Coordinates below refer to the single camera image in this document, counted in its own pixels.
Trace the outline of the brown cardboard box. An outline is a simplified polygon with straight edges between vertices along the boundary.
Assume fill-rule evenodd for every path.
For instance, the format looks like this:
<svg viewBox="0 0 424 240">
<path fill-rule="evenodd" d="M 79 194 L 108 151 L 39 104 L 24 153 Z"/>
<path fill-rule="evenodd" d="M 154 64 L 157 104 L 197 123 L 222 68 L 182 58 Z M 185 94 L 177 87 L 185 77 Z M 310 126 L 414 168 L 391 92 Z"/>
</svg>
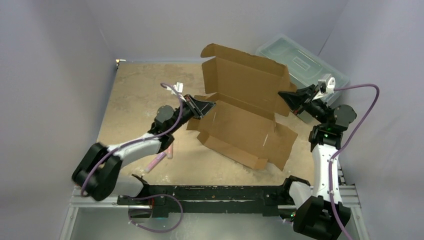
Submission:
<svg viewBox="0 0 424 240">
<path fill-rule="evenodd" d="M 253 170 L 268 163 L 282 170 L 297 133 L 276 121 L 290 108 L 279 92 L 296 91 L 286 65 L 262 56 L 211 43 L 201 52 L 204 96 L 215 102 L 201 119 L 191 119 L 187 130 L 207 148 Z"/>
</svg>

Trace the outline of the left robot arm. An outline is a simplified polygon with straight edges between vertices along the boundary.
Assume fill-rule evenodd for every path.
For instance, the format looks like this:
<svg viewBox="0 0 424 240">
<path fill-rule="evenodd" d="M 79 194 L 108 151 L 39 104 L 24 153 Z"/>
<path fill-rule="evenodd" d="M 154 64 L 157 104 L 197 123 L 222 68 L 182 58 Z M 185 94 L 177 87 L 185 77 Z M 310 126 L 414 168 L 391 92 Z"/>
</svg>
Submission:
<svg viewBox="0 0 424 240">
<path fill-rule="evenodd" d="M 190 94 L 178 96 L 179 107 L 163 105 L 147 133 L 115 145 L 101 142 L 90 146 L 72 173 L 72 181 L 84 197 L 103 201 L 109 196 L 130 197 L 138 205 L 146 203 L 149 191 L 140 176 L 121 176 L 123 167 L 147 156 L 163 153 L 175 140 L 173 134 L 191 119 L 200 120 L 216 106 Z"/>
</svg>

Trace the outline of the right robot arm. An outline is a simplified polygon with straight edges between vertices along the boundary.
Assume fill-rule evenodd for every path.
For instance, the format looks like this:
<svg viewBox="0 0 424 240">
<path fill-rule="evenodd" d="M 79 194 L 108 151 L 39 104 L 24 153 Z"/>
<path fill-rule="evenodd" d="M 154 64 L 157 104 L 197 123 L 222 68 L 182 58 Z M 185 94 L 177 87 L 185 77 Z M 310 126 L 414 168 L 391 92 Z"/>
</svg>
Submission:
<svg viewBox="0 0 424 240">
<path fill-rule="evenodd" d="M 344 131 L 357 113 L 346 104 L 328 106 L 321 100 L 321 94 L 329 92 L 323 85 L 314 84 L 295 92 L 278 92 L 294 115 L 307 112 L 319 121 L 308 137 L 314 161 L 314 186 L 290 176 L 280 191 L 284 202 L 295 204 L 293 230 L 316 240 L 338 239 L 351 218 L 351 210 L 344 206 L 340 193 L 338 154 Z"/>
</svg>

